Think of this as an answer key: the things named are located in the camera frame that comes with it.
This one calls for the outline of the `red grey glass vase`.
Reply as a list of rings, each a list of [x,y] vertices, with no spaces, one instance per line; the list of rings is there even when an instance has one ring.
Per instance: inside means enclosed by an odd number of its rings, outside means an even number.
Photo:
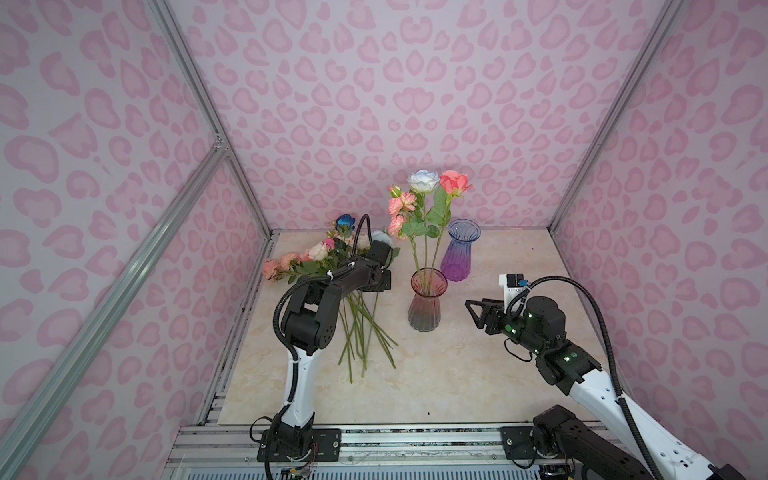
[[[435,330],[441,321],[441,297],[446,293],[448,280],[438,269],[427,267],[415,272],[410,280],[413,298],[407,318],[415,330],[426,333]]]

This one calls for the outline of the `pink spray rose stem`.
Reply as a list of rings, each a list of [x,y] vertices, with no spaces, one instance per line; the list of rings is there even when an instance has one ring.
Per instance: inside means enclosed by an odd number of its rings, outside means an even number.
[[[418,237],[423,233],[422,195],[413,191],[405,191],[401,187],[393,185],[389,189],[390,200],[388,213],[390,223],[387,233],[398,239],[408,239],[411,244],[412,256],[416,271],[422,268],[422,261],[418,257]]]

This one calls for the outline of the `pale blue white rose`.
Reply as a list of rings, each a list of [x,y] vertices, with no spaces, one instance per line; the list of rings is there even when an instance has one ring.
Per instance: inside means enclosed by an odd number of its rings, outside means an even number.
[[[438,174],[424,169],[412,173],[408,177],[409,192],[415,196],[415,211],[410,220],[413,224],[411,230],[413,233],[420,233],[424,243],[423,262],[421,264],[422,292],[424,294],[430,294],[432,287],[432,273],[428,271],[428,268],[433,266],[429,253],[430,240],[439,232],[439,229],[427,219],[429,210],[427,200],[434,193],[438,183]]]

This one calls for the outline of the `red pink rose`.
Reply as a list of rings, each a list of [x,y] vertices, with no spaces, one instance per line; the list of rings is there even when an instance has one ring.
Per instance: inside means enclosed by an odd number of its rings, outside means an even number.
[[[427,216],[427,219],[439,229],[432,267],[435,266],[442,237],[449,231],[449,224],[452,222],[452,203],[455,199],[461,198],[470,188],[468,176],[457,171],[448,170],[439,177],[439,185],[433,195],[433,205]]]

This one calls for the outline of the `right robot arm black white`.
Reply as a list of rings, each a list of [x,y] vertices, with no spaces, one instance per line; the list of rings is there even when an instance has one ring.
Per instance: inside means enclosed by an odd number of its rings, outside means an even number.
[[[604,479],[741,478],[735,467],[716,466],[619,392],[610,373],[568,339],[565,313],[554,300],[534,296],[520,312],[509,311],[502,300],[468,300],[465,306],[477,328],[523,347],[548,385],[585,408],[616,439],[610,442],[555,405],[533,419],[533,453],[573,459]]]

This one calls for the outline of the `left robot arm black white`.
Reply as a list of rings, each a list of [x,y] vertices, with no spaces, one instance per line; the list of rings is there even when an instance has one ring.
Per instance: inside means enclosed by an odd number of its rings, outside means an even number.
[[[314,453],[315,390],[319,360],[336,333],[342,301],[355,292],[391,288],[393,249],[372,240],[370,248],[337,267],[317,264],[301,273],[273,312],[273,331],[288,352],[283,406],[259,440],[261,461],[303,461]]]

